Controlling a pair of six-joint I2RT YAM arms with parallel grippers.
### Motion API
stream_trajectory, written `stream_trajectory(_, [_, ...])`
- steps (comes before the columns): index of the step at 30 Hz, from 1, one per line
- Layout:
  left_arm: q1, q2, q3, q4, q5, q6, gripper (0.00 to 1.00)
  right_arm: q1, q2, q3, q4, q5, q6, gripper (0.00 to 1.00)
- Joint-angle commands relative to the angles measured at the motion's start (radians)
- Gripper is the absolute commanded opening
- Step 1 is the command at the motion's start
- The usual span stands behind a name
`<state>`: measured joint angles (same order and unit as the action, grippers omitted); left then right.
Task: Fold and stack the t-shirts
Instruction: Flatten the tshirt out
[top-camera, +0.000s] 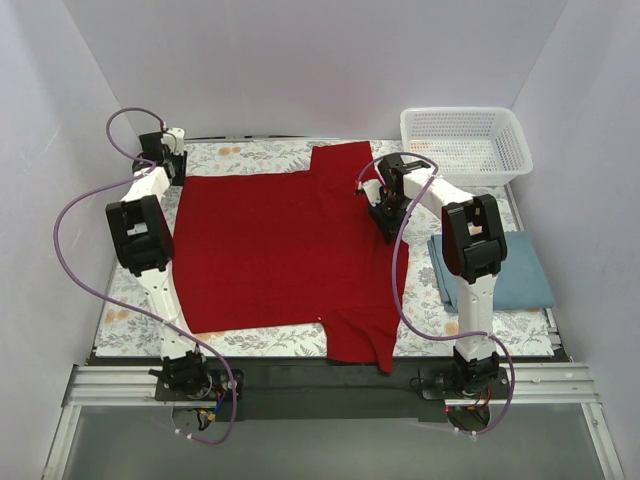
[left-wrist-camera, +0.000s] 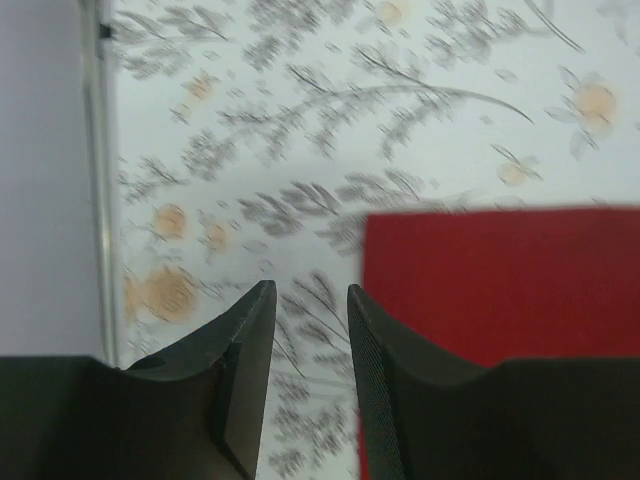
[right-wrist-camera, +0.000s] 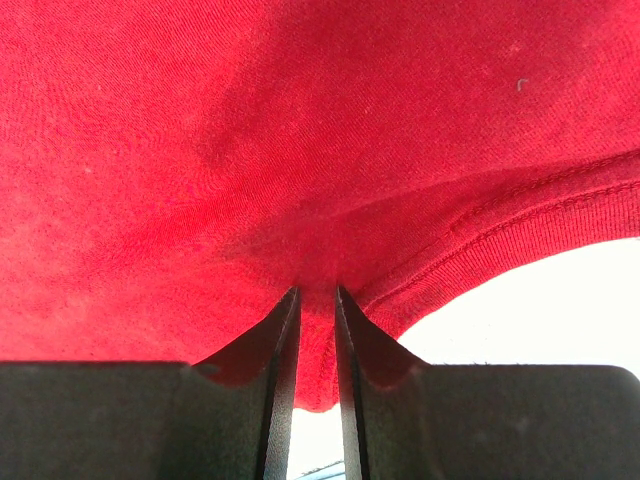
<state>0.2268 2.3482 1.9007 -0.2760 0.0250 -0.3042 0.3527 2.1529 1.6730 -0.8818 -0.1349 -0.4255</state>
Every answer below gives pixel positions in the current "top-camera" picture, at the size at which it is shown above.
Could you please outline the red t shirt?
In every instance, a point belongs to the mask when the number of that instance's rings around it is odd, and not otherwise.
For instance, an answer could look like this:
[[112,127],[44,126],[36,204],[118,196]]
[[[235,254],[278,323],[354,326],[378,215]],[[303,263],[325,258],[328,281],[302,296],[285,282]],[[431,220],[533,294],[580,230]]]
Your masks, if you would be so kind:
[[409,251],[355,192],[371,158],[355,142],[314,148],[303,171],[188,177],[172,275],[189,329],[318,322],[331,360],[390,372]]

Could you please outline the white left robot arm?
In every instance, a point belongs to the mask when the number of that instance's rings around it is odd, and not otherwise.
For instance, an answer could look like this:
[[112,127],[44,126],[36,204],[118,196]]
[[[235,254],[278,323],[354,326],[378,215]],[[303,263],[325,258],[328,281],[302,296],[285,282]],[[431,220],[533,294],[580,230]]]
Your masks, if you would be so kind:
[[172,275],[173,237],[161,208],[166,191],[182,186],[186,177],[185,132],[169,128],[139,137],[142,152],[133,162],[134,181],[126,195],[105,208],[116,257],[148,297],[159,316],[160,370],[152,370],[165,388],[189,399],[205,398],[213,377],[189,331]]

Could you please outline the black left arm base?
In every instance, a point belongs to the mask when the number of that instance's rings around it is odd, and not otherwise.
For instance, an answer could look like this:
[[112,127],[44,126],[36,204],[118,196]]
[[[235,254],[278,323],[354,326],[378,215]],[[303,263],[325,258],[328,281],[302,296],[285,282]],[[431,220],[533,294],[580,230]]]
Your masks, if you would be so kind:
[[231,379],[222,369],[210,369],[204,380],[182,382],[171,386],[158,380],[154,393],[157,401],[213,401],[231,398]]

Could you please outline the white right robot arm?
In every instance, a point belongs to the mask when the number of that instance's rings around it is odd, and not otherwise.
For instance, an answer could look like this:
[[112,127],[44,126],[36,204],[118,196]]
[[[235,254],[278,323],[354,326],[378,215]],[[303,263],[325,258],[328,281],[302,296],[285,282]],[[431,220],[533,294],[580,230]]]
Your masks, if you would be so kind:
[[417,206],[440,220],[444,263],[458,292],[458,333],[443,338],[455,343],[452,373],[444,384],[464,397],[475,397],[499,374],[493,302],[507,244],[497,201],[491,195],[474,196],[440,178],[439,167],[416,153],[387,154],[371,166],[378,178],[358,180],[356,192],[367,197],[370,217],[393,246],[392,294],[399,312],[403,307],[397,263],[404,229]]

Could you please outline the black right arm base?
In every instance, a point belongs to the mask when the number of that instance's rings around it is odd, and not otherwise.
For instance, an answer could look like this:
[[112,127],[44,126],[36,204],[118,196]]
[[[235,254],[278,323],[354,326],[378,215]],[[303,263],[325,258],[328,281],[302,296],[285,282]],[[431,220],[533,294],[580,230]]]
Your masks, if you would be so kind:
[[490,394],[491,399],[506,399],[510,381],[504,368],[497,374],[480,379],[467,380],[453,359],[441,359],[423,364],[413,380],[413,385],[425,400],[476,400]]

